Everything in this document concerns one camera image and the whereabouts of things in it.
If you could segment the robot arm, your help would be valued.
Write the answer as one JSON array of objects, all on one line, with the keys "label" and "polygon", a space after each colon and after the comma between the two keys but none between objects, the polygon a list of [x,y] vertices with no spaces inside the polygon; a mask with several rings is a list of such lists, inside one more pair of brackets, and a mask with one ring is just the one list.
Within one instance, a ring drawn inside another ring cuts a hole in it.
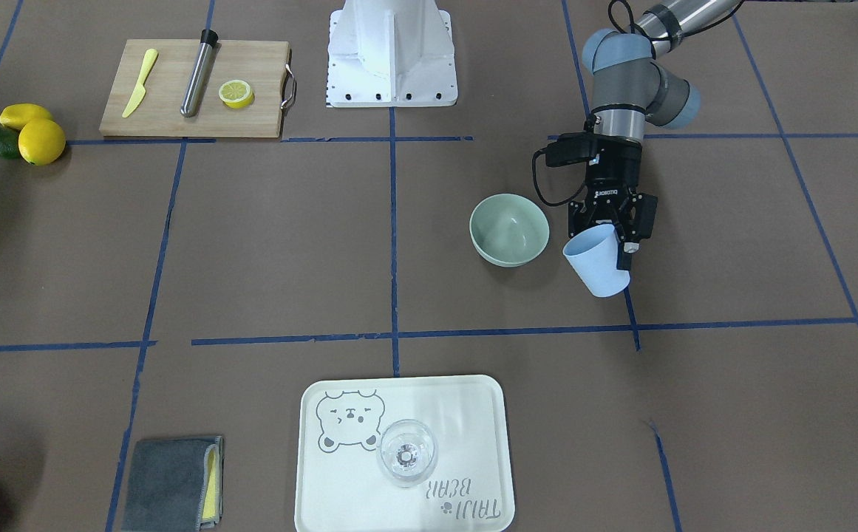
[{"label": "robot arm", "polygon": [[592,105],[585,130],[562,136],[560,160],[588,167],[588,198],[577,218],[585,227],[613,225],[628,255],[650,238],[656,212],[656,198],[638,189],[645,129],[684,128],[701,107],[698,88],[672,74],[661,57],[739,9],[739,1],[661,1],[627,27],[599,30],[584,45]]}]

